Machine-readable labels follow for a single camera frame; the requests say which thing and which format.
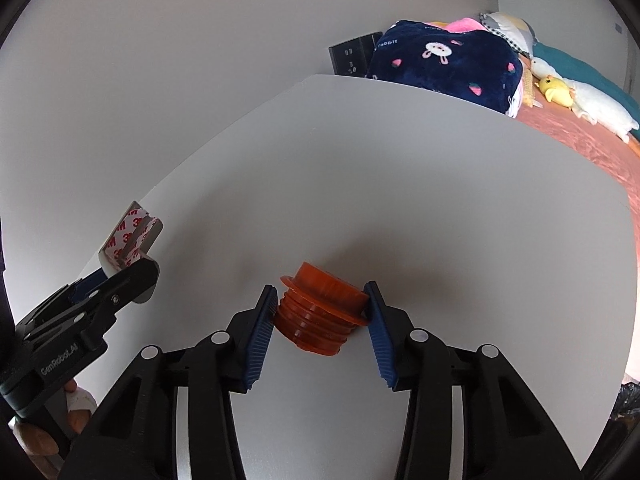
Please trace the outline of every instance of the white tabletop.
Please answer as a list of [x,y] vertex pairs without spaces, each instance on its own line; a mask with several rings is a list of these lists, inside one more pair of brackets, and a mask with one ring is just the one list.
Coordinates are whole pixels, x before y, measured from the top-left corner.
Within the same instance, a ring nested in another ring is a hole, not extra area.
[[[551,138],[434,92],[318,75],[142,204],[165,225],[151,251],[160,280],[80,377],[99,397],[144,345],[195,344],[307,260],[376,280],[449,345],[495,344],[579,464],[596,443],[631,340],[632,221],[625,191]],[[274,331],[262,378],[233,397],[247,478],[392,478],[407,400],[379,377],[366,330],[330,358]]]
[[16,319],[78,276],[132,197],[255,107],[333,73],[329,46],[400,18],[491,10],[497,0],[32,0],[0,49]]

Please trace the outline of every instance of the pillow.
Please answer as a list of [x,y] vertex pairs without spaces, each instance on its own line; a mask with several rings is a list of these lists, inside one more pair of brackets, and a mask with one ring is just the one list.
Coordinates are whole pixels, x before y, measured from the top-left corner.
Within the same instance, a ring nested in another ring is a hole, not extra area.
[[[534,46],[533,54],[544,59],[549,65],[558,70],[563,78],[590,84],[615,99],[625,107],[625,110],[629,112],[629,115],[635,121],[640,123],[640,106],[638,106],[636,100],[618,85],[604,77],[593,66],[570,56],[562,50],[546,46],[543,43],[537,43]],[[640,137],[640,133],[637,130],[634,130],[632,134],[636,139]]]
[[503,12],[482,13],[480,14],[480,23],[490,33],[506,40],[516,52],[526,57],[532,56],[536,33],[529,26],[529,23]]
[[486,30],[480,23],[473,18],[462,18],[453,23],[431,22],[427,25],[443,28],[448,32],[471,32],[472,30]]

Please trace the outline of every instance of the orange bottle cap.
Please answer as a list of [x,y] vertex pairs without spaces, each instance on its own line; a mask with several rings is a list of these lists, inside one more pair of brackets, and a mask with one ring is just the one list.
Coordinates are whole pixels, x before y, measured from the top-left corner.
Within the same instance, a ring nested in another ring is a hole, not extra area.
[[304,262],[295,277],[281,280],[289,290],[273,323],[303,350],[335,355],[356,326],[368,323],[362,317],[368,295],[324,270]]

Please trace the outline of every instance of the human hand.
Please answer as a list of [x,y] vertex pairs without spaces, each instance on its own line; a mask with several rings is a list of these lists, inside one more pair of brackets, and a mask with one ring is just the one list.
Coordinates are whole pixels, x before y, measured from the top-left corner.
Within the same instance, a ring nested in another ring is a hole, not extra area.
[[[89,422],[91,414],[95,411],[94,398],[82,388],[78,388],[75,380],[70,380],[64,386],[69,412],[66,421],[72,430],[81,433]],[[58,477],[59,471],[47,460],[47,456],[58,453],[58,444],[49,433],[26,422],[18,422],[14,425],[14,435],[33,464],[39,469],[47,480]]]

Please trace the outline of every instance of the wall outlet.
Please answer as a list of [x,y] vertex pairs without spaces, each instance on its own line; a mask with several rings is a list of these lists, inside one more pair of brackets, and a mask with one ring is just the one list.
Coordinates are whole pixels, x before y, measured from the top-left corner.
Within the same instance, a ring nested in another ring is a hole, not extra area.
[[330,46],[329,54],[335,75],[366,76],[373,49],[380,37],[382,32],[374,32]]

